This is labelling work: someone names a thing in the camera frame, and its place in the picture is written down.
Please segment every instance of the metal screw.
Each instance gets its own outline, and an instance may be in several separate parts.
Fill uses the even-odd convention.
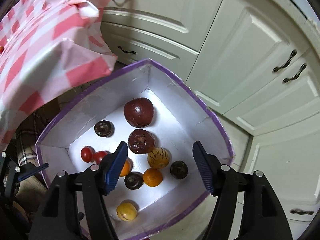
[[[61,177],[63,177],[65,174],[66,174],[65,171],[59,171],[59,172],[57,173],[57,176],[61,178]]]
[[[229,171],[229,170],[230,170],[230,167],[229,167],[228,165],[222,165],[222,166],[221,166],[221,169],[222,169],[223,171]]]
[[[90,170],[92,171],[97,171],[100,168],[100,166],[98,164],[94,164],[90,167]]]
[[[263,172],[262,171],[256,171],[256,175],[258,177],[263,177]]]

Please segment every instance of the orange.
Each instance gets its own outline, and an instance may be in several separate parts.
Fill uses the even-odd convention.
[[[163,180],[162,173],[157,169],[147,169],[143,174],[143,181],[149,187],[156,187],[158,186]]]
[[[130,173],[130,171],[131,171],[131,164],[128,161],[128,159],[126,159],[126,161],[123,165],[122,171],[120,173],[120,177],[127,176]]]

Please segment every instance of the striped yellow fruit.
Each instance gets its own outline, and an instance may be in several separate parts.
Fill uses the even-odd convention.
[[[170,156],[166,149],[156,148],[148,153],[148,163],[151,168],[162,169],[170,162]]]

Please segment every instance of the drawer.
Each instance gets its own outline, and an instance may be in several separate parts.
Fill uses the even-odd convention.
[[[128,26],[102,23],[101,33],[111,51],[125,64],[151,58],[186,81],[198,52],[175,41]]]
[[[201,49],[222,0],[111,0],[103,21],[132,26]]]
[[[297,77],[287,83],[284,79]],[[275,131],[320,112],[320,62],[312,49],[224,116],[252,135]]]

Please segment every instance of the sliced dark fruit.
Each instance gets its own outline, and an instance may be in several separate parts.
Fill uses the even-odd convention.
[[[151,152],[156,146],[153,135],[143,129],[134,130],[128,138],[129,149],[136,154],[145,154]]]
[[[127,122],[137,128],[143,128],[151,124],[154,115],[154,107],[147,98],[137,98],[124,105],[124,117]]]
[[[113,133],[113,125],[109,121],[102,120],[95,124],[94,131],[100,137],[109,137]]]
[[[183,161],[171,164],[170,174],[176,179],[184,179],[188,175],[188,166]]]
[[[138,189],[143,185],[143,177],[139,172],[130,172],[124,178],[124,184],[128,189]]]

